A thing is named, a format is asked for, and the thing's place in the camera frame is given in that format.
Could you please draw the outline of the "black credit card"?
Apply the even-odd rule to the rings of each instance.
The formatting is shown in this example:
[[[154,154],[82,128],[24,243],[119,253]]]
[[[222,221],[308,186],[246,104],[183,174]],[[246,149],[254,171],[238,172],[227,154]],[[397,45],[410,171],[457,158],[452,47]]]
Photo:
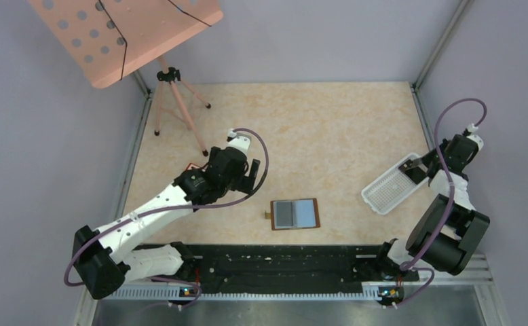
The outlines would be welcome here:
[[[405,163],[403,162],[399,167],[398,167],[398,170],[404,174],[406,177],[408,177],[415,185],[419,185],[421,184],[422,182],[424,182],[426,180],[426,178],[428,177],[427,176],[427,173],[424,173],[422,170],[419,170],[419,169],[414,169],[414,170],[409,170],[407,173],[404,173],[403,172],[403,164]]]

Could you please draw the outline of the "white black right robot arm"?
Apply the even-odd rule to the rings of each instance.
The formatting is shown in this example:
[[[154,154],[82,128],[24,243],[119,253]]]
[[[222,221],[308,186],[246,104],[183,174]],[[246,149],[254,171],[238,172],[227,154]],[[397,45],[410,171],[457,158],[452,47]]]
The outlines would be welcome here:
[[[457,134],[443,139],[440,153],[431,150],[422,157],[406,159],[395,171],[420,185],[427,182],[436,197],[408,237],[405,249],[410,257],[418,252],[447,213],[438,236],[421,260],[440,272],[453,276],[468,265],[490,224],[488,216],[478,212],[468,195],[468,176],[464,168],[480,151],[482,141],[476,134]]]

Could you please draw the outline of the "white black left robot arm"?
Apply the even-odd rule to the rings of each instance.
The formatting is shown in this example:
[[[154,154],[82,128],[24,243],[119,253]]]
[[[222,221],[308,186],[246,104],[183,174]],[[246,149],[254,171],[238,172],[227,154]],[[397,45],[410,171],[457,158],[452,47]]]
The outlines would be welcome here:
[[[83,286],[92,299],[101,300],[126,282],[176,274],[185,259],[174,245],[155,249],[139,245],[199,210],[233,206],[253,196],[267,174],[257,176],[261,161],[249,161],[247,151],[237,145],[213,147],[204,166],[184,170],[142,206],[98,228],[79,228],[64,272],[65,285]]]

